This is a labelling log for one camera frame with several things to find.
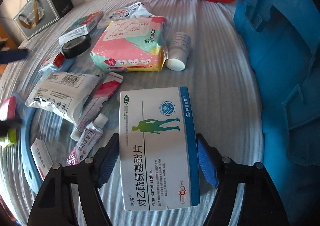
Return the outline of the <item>green wet wipes pack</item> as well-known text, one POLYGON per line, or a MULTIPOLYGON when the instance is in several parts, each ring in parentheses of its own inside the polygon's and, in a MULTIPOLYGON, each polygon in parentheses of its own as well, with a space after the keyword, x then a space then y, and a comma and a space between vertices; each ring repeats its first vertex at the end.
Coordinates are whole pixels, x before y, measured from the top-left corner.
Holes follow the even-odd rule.
POLYGON ((0 146, 6 148, 17 143, 16 129, 9 129, 6 136, 0 137, 0 146))

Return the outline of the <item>pink wet wipes pack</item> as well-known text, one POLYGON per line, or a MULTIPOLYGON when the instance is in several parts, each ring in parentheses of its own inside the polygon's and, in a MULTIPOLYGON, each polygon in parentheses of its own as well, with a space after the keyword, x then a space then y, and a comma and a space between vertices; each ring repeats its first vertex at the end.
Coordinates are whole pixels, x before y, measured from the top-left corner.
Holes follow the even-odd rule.
POLYGON ((0 108, 0 120, 14 119, 16 115, 16 97, 12 96, 4 100, 0 108))

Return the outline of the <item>blue plastic hanger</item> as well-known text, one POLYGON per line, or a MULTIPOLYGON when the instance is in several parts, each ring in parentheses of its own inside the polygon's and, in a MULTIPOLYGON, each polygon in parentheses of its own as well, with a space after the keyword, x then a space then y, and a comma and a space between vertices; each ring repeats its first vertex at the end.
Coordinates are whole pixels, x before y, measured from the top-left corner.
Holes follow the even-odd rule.
POLYGON ((13 93, 12 95, 16 97, 16 110, 23 121, 20 129, 20 146, 24 176, 31 190, 37 194, 42 185, 42 178, 30 149, 31 125, 36 109, 27 107, 25 100, 20 97, 19 93, 13 93))

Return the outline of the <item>red white ointment box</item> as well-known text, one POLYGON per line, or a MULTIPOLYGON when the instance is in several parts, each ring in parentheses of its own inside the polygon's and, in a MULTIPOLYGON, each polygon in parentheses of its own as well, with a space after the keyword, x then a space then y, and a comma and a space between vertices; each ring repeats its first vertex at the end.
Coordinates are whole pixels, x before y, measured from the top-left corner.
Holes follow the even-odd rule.
POLYGON ((35 139, 30 150, 40 177, 44 180, 53 166, 53 161, 49 155, 46 143, 43 140, 35 139))
POLYGON ((60 68, 65 60, 65 56, 59 52, 55 56, 48 58, 40 65, 38 72, 44 74, 46 71, 54 71, 60 68))

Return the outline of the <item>black tape roll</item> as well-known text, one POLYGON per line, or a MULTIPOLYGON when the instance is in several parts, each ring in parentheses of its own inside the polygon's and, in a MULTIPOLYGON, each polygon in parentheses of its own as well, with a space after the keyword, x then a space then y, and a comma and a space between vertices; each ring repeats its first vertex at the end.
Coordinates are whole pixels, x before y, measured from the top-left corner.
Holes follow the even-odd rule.
POLYGON ((72 59, 84 53, 91 46, 91 37, 89 34, 77 37, 65 43, 61 50, 65 59, 72 59))

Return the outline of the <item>white blue medicine box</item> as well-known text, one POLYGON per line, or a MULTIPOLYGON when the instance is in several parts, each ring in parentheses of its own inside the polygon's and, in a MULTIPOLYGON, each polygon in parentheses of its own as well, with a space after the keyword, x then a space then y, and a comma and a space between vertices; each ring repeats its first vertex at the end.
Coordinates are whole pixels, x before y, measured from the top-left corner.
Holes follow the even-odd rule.
POLYGON ((126 211, 173 210, 200 203, 187 87, 121 92, 119 157, 126 211))

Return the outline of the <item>colourful sanitary pad pack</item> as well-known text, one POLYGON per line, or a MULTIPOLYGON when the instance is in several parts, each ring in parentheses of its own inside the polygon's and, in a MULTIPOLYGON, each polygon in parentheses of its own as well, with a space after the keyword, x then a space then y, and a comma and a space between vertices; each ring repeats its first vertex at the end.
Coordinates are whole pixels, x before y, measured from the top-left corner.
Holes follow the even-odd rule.
POLYGON ((140 17, 112 21, 91 50, 103 72, 161 71, 168 58, 167 19, 140 17))

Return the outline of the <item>white wipes sachet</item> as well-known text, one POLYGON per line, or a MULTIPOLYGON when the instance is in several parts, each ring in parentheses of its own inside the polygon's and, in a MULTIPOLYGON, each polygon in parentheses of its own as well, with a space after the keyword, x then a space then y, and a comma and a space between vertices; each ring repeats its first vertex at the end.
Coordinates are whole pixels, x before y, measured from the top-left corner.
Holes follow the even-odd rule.
POLYGON ((153 16, 154 14, 151 13, 151 7, 148 2, 136 2, 134 4, 108 12, 102 19, 103 21, 109 22, 153 16))

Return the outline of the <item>black gift bag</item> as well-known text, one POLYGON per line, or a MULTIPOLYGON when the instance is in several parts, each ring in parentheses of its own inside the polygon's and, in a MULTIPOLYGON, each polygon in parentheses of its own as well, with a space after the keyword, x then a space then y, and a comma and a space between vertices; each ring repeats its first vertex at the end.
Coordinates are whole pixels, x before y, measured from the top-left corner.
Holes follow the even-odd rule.
POLYGON ((29 40, 58 22, 71 9, 71 0, 28 0, 14 17, 14 22, 29 40))

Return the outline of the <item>pink white ointment tube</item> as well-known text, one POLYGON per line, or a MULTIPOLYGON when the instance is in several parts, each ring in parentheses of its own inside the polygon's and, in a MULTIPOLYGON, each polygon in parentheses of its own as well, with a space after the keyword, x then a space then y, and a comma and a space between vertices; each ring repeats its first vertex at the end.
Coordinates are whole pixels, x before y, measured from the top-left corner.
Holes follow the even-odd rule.
POLYGON ((66 160, 68 166, 78 165, 87 158, 93 146, 102 137, 107 122, 108 117, 100 113, 95 120, 85 127, 80 139, 66 160))

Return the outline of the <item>white gauze packet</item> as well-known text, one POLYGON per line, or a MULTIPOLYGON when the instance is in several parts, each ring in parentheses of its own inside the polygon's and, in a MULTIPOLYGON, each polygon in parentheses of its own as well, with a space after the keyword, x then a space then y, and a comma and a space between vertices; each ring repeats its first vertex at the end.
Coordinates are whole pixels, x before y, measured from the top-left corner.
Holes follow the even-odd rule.
POLYGON ((25 105, 53 112, 75 124, 101 80, 99 75, 52 72, 37 82, 25 105))

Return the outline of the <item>green red white box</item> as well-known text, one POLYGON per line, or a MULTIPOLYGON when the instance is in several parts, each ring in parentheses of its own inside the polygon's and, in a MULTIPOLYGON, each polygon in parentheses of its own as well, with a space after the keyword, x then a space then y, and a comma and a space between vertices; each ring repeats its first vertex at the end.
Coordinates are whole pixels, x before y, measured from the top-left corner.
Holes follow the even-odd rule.
POLYGON ((59 36, 59 44, 64 45, 73 39, 89 34, 90 31, 97 26, 103 16, 104 12, 99 11, 79 18, 59 36))

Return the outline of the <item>pink striped tube box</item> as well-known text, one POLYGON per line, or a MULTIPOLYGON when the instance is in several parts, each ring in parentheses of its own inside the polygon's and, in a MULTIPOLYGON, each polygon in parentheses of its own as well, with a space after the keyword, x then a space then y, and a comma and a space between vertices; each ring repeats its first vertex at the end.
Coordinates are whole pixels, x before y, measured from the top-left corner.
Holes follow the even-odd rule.
POLYGON ((82 111, 82 114, 71 133, 71 138, 74 141, 80 139, 85 127, 97 117, 105 102, 107 102, 113 93, 120 87, 122 82, 123 76, 120 74, 110 72, 106 75, 105 80, 95 91, 93 97, 82 111))

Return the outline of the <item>white medicine bottle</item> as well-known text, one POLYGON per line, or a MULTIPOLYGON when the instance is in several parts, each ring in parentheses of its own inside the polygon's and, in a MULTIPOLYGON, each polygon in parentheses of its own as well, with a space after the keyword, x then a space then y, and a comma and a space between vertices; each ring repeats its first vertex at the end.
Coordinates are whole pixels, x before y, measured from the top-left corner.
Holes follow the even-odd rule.
POLYGON ((169 45, 166 66, 173 71, 183 71, 191 48, 191 38, 185 32, 176 32, 169 45))

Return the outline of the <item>blue plastic storage crate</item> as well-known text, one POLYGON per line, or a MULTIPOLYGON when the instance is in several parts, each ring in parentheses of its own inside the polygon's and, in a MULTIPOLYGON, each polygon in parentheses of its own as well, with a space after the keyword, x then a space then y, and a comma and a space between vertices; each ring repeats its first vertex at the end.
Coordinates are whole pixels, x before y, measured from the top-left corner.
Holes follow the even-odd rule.
POLYGON ((319 225, 319 0, 238 0, 262 105, 263 162, 291 225, 319 225))

